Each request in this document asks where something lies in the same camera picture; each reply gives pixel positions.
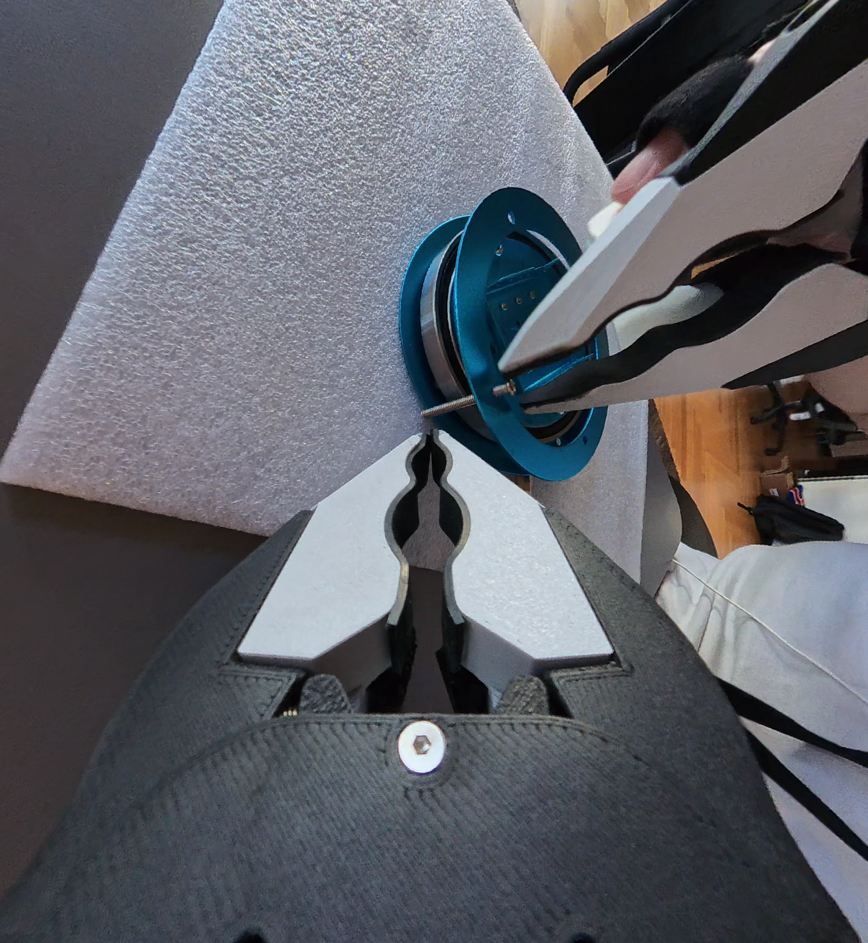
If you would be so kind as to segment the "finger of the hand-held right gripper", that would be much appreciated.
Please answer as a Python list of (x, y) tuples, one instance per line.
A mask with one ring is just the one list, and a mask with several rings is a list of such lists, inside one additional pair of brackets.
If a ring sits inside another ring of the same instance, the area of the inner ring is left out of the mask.
[(645, 185), (529, 317), (499, 360), (503, 374), (577, 350), (723, 242), (791, 227), (833, 200), (868, 137), (868, 58), (683, 183), (723, 132), (748, 128), (748, 107), (773, 90), (773, 71), (751, 78), (704, 145)]
[(868, 318), (868, 277), (811, 247), (729, 259), (612, 322), (617, 348), (524, 394), (589, 408), (724, 387)]

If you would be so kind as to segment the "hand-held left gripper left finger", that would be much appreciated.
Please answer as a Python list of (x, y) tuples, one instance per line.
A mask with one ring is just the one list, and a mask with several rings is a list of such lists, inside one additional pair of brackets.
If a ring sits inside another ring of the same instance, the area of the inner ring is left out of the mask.
[(372, 710), (402, 705), (416, 653), (404, 546), (429, 454), (428, 436), (410, 437), (315, 506), (242, 660), (334, 675)]

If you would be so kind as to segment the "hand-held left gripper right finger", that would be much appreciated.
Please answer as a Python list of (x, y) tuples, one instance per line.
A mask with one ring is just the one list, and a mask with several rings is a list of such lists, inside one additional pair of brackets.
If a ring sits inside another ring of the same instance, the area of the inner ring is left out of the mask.
[(488, 713), (510, 681), (614, 658), (543, 507), (448, 434), (431, 437), (444, 567), (437, 652), (457, 713)]

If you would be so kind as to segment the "long silver screw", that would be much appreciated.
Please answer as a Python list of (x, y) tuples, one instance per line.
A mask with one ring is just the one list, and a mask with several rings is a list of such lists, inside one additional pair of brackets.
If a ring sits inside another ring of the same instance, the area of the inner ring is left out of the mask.
[[(493, 397), (504, 397), (504, 396), (516, 396), (522, 392), (521, 388), (517, 385), (515, 380), (509, 380), (506, 383), (499, 384), (492, 388), (491, 394)], [(466, 408), (476, 407), (477, 399), (474, 394), (469, 394), (462, 396), (460, 398), (448, 401), (446, 403), (434, 406), (427, 407), (421, 411), (421, 416), (423, 418), (436, 418), (442, 415), (450, 414)]]

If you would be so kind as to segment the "blue metal turntable bearing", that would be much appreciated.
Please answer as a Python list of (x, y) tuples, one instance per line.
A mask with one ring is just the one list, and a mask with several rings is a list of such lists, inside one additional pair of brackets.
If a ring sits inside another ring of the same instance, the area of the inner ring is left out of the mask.
[(552, 206), (504, 188), (471, 215), (436, 228), (408, 266), (399, 319), (411, 382), (425, 408), (462, 402), (434, 423), (499, 472), (566, 480), (588, 465), (602, 438), (606, 407), (528, 414), (520, 399), (566, 367), (605, 357), (605, 333), (575, 355), (527, 371), (511, 393), (493, 393), (505, 383), (501, 355), (579, 256)]

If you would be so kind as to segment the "dark grey desk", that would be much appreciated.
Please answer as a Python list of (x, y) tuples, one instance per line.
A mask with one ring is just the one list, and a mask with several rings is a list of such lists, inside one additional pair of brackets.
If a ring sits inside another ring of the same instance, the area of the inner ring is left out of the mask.
[[(0, 2), (0, 463), (224, 3)], [(0, 897), (261, 536), (0, 482)]]

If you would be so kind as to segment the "person's right hand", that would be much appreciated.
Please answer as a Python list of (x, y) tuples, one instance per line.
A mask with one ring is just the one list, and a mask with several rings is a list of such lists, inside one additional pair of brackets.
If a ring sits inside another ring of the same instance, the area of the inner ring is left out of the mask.
[(686, 141), (665, 127), (635, 154), (613, 182), (613, 202), (627, 204), (647, 183), (680, 159), (688, 150)]

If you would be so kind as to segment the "black office chair base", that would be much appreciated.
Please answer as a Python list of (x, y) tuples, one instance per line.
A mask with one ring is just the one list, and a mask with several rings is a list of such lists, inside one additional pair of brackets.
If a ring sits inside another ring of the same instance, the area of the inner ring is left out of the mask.
[(770, 406), (749, 419), (752, 426), (770, 423), (776, 434), (775, 444), (765, 448), (765, 455), (775, 456), (784, 452), (791, 423), (808, 423), (807, 436), (813, 439), (818, 454), (822, 456), (830, 455), (832, 447), (844, 445), (862, 434), (856, 421), (825, 400), (813, 387), (807, 387), (801, 399), (789, 402), (782, 395), (782, 385), (781, 381), (767, 384)]

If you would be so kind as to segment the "black bag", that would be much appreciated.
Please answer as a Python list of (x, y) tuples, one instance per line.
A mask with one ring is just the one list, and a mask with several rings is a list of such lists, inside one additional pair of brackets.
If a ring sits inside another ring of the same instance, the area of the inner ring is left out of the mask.
[(782, 497), (762, 494), (753, 506), (738, 506), (753, 517), (760, 542), (765, 545), (841, 541), (844, 536), (840, 522)]

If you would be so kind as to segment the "person's white shirt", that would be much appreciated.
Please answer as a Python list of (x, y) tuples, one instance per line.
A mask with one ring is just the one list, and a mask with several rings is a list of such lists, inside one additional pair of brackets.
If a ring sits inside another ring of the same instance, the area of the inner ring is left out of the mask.
[(868, 545), (680, 544), (656, 595), (760, 748), (817, 878), (868, 941)]

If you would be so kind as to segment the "white foam sheet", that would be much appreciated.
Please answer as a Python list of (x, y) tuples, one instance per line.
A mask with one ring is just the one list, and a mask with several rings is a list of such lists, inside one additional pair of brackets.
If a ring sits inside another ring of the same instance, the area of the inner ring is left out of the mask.
[(507, 2), (225, 2), (0, 482), (271, 535), (424, 425), (402, 280), (516, 186), (610, 176)]

